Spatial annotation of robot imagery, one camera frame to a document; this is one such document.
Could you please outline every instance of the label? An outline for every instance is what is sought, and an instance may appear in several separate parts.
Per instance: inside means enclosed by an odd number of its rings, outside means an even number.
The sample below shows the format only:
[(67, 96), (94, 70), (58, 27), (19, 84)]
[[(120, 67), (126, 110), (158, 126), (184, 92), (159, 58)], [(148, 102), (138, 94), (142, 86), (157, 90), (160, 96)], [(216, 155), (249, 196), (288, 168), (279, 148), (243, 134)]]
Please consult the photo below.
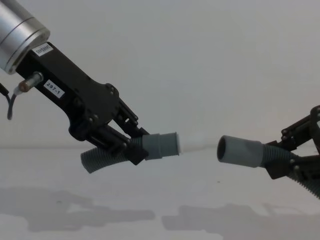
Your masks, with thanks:
[(62, 98), (62, 96), (65, 94), (65, 92), (60, 87), (55, 85), (51, 80), (46, 81), (44, 87), (48, 89), (58, 99)]
[(50, 46), (47, 42), (32, 49), (32, 51), (35, 54), (37, 54), (39, 57), (47, 54), (48, 52), (50, 52), (52, 50), (53, 50), (52, 46)]

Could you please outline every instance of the metal cylinder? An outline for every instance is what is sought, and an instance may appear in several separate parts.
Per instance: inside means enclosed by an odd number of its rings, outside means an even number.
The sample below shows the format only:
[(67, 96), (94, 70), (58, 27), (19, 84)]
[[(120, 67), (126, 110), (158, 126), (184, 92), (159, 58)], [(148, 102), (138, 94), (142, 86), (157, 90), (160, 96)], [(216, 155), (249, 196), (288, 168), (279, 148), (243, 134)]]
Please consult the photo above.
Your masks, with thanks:
[(14, 74), (27, 52), (43, 43), (50, 31), (16, 0), (0, 0), (0, 68)]

